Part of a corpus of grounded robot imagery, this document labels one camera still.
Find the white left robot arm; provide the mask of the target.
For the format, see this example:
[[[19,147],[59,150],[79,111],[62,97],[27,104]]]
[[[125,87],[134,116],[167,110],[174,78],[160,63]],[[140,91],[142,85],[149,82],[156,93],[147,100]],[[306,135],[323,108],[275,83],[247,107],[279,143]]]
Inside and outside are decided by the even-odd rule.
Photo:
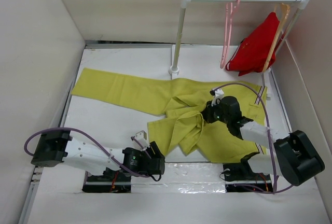
[[[126,176],[152,178],[162,176],[165,157],[156,142],[149,143],[145,131],[131,137],[138,148],[105,148],[87,133],[75,128],[49,128],[30,136],[39,136],[31,164],[54,167],[64,164],[100,176],[103,180],[114,178],[116,171]]]

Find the yellow-green trousers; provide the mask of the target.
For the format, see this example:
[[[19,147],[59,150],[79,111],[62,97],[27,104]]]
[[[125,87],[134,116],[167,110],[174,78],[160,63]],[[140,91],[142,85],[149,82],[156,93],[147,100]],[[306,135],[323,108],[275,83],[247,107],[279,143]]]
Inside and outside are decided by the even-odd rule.
[[[238,163],[252,152],[264,153],[264,147],[231,135],[224,123],[204,121],[201,112],[216,87],[238,100],[244,116],[264,124],[258,100],[266,98],[267,90],[244,81],[231,85],[186,78],[157,80],[85,68],[72,95],[161,116],[147,128],[149,140],[157,143],[163,155],[179,147],[185,155],[200,151],[213,163]]]

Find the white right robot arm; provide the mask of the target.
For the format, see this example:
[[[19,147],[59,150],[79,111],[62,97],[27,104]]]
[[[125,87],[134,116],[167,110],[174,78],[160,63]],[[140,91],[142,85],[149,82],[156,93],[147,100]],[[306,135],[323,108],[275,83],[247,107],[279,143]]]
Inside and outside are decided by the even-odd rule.
[[[234,96],[208,101],[202,115],[207,123],[224,123],[228,132],[238,139],[272,146],[271,155],[252,152],[241,158],[240,173],[245,179],[252,179],[258,173],[276,173],[291,185],[299,186],[325,169],[305,132],[276,131],[243,116]]]

